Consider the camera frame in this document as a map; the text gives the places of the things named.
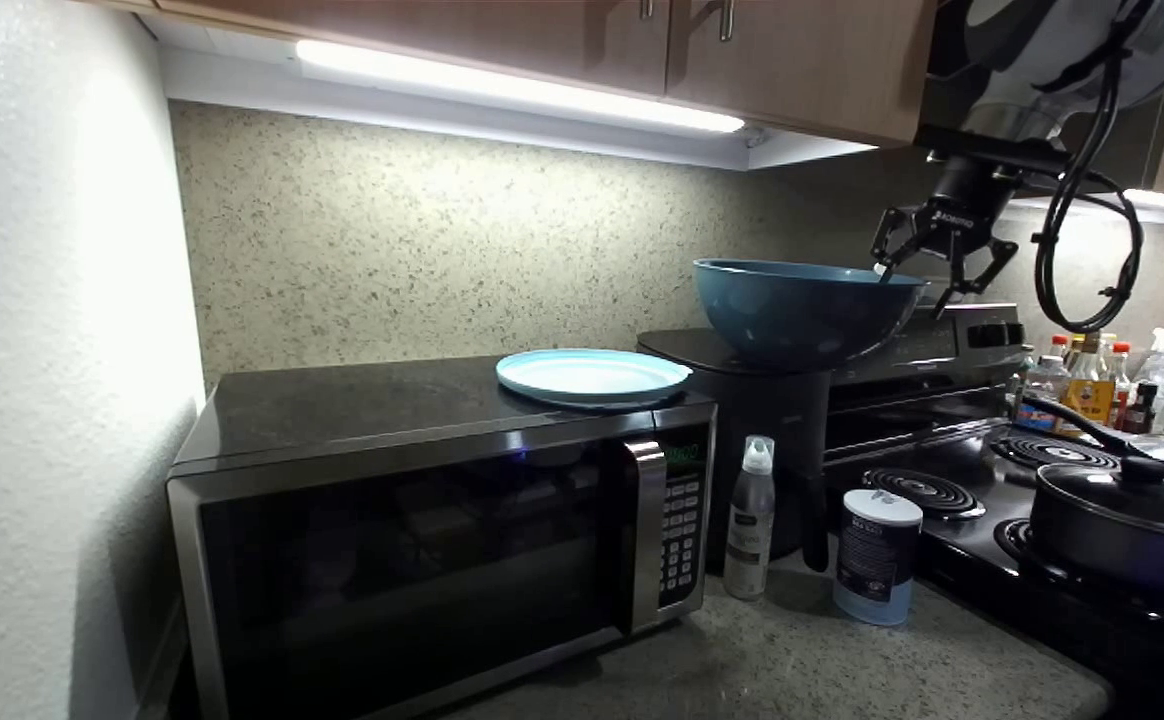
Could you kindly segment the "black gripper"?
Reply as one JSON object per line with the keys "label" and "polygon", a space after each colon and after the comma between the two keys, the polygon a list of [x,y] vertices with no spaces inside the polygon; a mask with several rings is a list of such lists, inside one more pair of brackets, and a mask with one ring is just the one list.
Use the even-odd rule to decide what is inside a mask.
{"label": "black gripper", "polygon": [[932,303],[932,319],[940,319],[965,289],[990,289],[1017,256],[1013,239],[992,238],[1017,188],[1017,174],[954,155],[920,209],[888,209],[881,215],[872,239],[872,277],[891,280],[895,268],[915,254],[945,256],[950,286]]}

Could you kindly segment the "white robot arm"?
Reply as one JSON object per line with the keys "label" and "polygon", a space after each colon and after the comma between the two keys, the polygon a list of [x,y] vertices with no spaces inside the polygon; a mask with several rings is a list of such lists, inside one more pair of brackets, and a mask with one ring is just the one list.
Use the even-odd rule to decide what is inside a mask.
{"label": "white robot arm", "polygon": [[[1022,188],[1047,188],[1038,230],[1038,303],[1067,332],[1108,327],[1132,302],[1146,225],[1127,194],[1095,174],[1116,116],[1164,94],[1164,0],[938,0],[915,145],[940,165],[932,196],[888,209],[872,272],[888,280],[908,256],[940,254],[950,289],[984,294],[1017,256],[995,238]],[[1127,256],[1106,303],[1072,319],[1057,294],[1057,254],[1072,206],[1127,220]]]}

